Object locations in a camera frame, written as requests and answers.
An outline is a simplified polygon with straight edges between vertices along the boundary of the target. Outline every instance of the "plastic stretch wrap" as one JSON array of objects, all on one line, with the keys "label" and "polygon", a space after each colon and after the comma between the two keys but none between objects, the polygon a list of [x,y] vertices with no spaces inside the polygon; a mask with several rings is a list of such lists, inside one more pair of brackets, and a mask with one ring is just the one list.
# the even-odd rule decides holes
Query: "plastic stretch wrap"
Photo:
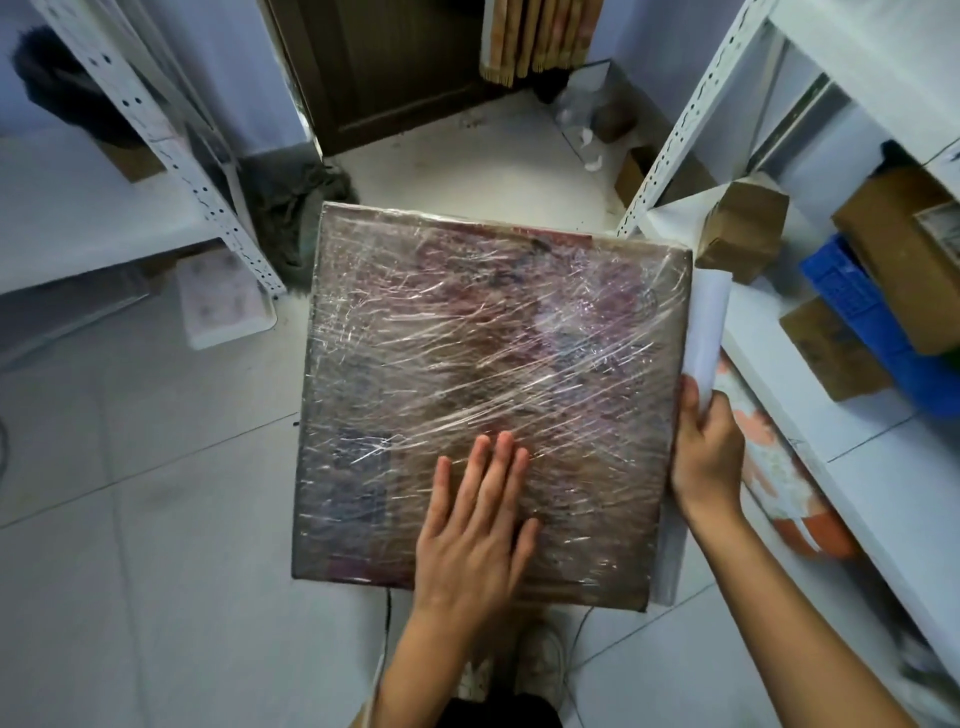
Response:
[{"label": "plastic stretch wrap", "polygon": [[412,588],[439,454],[532,461],[520,598],[643,610],[692,263],[680,247],[327,205],[306,357],[298,578]]}]

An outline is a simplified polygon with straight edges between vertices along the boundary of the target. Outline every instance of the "white shelf board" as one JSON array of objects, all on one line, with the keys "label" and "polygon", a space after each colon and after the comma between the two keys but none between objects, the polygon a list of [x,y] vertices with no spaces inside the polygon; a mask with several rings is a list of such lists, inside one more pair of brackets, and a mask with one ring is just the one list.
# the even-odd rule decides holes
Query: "white shelf board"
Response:
[{"label": "white shelf board", "polygon": [[[754,182],[775,186],[758,175]],[[650,210],[647,237],[696,248],[704,218],[727,185]],[[823,239],[790,206],[782,267]],[[793,271],[799,278],[799,271]],[[830,502],[903,605],[960,676],[960,456],[942,432],[916,417],[895,390],[834,402],[780,328],[780,316],[811,295],[780,270],[733,285],[724,350],[813,473]],[[960,445],[960,433],[953,440]]]},{"label": "white shelf board", "polygon": [[779,0],[770,20],[920,163],[960,138],[960,3]]},{"label": "white shelf board", "polygon": [[179,180],[131,184],[78,129],[0,139],[0,293],[219,234]]}]

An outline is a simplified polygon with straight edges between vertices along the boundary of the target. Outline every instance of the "white shelving unit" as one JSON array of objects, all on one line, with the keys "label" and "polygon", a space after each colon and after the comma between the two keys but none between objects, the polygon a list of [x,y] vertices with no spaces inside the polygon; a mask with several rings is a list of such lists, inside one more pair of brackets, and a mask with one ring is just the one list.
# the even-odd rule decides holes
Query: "white shelving unit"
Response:
[{"label": "white shelving unit", "polygon": [[70,128],[0,139],[0,294],[212,238],[267,293],[286,293],[244,203],[230,199],[239,194],[233,169],[221,163],[225,196],[114,43],[90,5],[98,0],[31,2],[167,171],[131,184]]},{"label": "white shelving unit", "polygon": [[[747,46],[774,23],[864,110],[960,193],[960,3],[747,0],[681,114],[618,234],[695,247],[725,184],[654,207]],[[775,186],[762,174],[750,182]],[[796,263],[824,240],[793,206],[785,255],[734,285],[723,345],[894,593],[960,679],[960,427],[918,415],[898,392],[832,401],[780,328],[811,293]]]}]

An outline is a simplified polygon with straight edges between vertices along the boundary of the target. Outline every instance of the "brown wooden door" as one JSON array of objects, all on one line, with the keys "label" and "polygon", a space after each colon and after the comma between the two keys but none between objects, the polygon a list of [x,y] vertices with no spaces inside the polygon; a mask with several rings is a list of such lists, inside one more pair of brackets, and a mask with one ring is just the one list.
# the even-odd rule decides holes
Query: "brown wooden door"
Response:
[{"label": "brown wooden door", "polygon": [[480,78],[483,0],[267,0],[325,155],[499,94]]}]

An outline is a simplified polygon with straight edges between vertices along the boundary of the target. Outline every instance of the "shoe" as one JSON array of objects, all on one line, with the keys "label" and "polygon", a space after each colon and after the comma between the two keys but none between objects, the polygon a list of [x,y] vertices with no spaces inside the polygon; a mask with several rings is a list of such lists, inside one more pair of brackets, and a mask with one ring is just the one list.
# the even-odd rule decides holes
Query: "shoe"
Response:
[{"label": "shoe", "polygon": [[546,622],[531,624],[516,646],[514,693],[537,695],[559,711],[564,702],[565,677],[564,641]]},{"label": "shoe", "polygon": [[482,703],[490,694],[490,682],[493,677],[493,660],[487,658],[479,667],[474,667],[473,663],[467,663],[464,671],[460,674],[460,684],[454,697],[466,700],[471,703]]}]

